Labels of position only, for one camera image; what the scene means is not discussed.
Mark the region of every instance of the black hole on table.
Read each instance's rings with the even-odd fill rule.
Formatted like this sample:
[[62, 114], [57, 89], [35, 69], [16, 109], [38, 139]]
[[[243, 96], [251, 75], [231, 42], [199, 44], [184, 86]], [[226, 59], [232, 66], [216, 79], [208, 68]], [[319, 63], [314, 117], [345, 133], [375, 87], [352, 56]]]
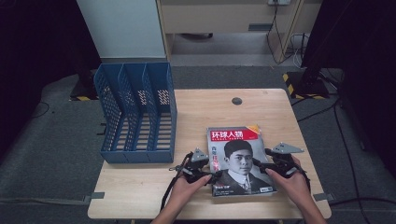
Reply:
[[242, 104], [242, 99], [239, 98], [239, 97], [234, 97], [232, 99], [232, 102], [233, 102], [234, 105], [241, 105]]

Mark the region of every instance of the person's right hand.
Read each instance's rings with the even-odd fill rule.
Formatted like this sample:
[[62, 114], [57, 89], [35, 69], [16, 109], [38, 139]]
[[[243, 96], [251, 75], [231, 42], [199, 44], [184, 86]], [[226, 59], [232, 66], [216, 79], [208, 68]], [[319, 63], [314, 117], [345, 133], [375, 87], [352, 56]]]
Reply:
[[[293, 160], [301, 166], [297, 158], [293, 157]], [[286, 191], [290, 199], [297, 205], [303, 214], [305, 223], [326, 223], [326, 220], [323, 218], [323, 215], [312, 199], [311, 192], [306, 185], [304, 176], [299, 171], [294, 172], [290, 178], [284, 178], [271, 169], [265, 169], [265, 172]]]
[[[300, 161], [297, 158], [293, 157], [293, 160], [295, 163], [301, 166]], [[300, 172], [294, 172], [290, 178], [284, 178], [276, 171], [271, 169], [265, 169], [265, 172], [267, 172], [267, 174], [271, 176], [275, 182], [286, 191], [294, 203], [298, 204], [298, 202], [306, 199], [306, 197], [311, 198], [311, 193], [309, 192], [308, 186], [306, 185], [305, 178]]]

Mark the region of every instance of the yellow black warning tape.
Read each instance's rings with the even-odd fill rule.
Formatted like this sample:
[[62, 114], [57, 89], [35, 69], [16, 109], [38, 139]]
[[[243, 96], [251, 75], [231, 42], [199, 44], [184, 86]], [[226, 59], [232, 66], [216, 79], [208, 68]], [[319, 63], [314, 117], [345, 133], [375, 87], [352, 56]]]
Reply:
[[324, 94], [297, 94], [290, 82], [289, 75], [283, 74], [283, 80], [288, 87], [289, 95], [292, 99], [326, 99], [327, 95]]
[[70, 97], [70, 101], [90, 101], [90, 100], [98, 100], [98, 96], [76, 96]]

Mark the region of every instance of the white cabinet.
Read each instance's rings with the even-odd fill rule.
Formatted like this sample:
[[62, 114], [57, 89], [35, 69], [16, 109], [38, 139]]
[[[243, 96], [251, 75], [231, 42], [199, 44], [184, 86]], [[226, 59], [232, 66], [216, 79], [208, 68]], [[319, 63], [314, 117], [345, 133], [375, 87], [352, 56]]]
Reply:
[[166, 58], [156, 0], [77, 0], [102, 59]]

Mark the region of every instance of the gray carpet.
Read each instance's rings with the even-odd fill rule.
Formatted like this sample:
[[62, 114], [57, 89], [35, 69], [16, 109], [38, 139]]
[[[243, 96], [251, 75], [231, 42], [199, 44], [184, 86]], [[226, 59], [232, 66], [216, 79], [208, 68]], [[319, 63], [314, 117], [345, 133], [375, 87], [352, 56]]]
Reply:
[[[282, 88], [282, 74], [295, 67], [173, 67], [175, 89]], [[102, 158], [99, 154], [104, 127], [99, 101], [70, 102], [77, 76], [51, 83], [43, 90], [42, 102], [0, 166], [0, 198], [55, 198], [82, 200], [94, 190]], [[326, 100], [304, 100], [293, 106], [297, 119], [332, 105]], [[362, 197], [396, 201], [396, 181], [374, 152], [362, 151], [346, 112], [337, 106], [348, 150], [353, 160]], [[356, 197], [352, 173], [332, 110], [299, 122], [304, 140], [327, 193], [337, 202]], [[371, 223], [392, 223], [395, 205], [363, 203]], [[0, 223], [114, 223], [92, 220], [87, 205], [37, 203], [0, 204]], [[332, 208], [329, 223], [364, 223], [357, 203]], [[149, 223], [138, 220], [137, 223]]]

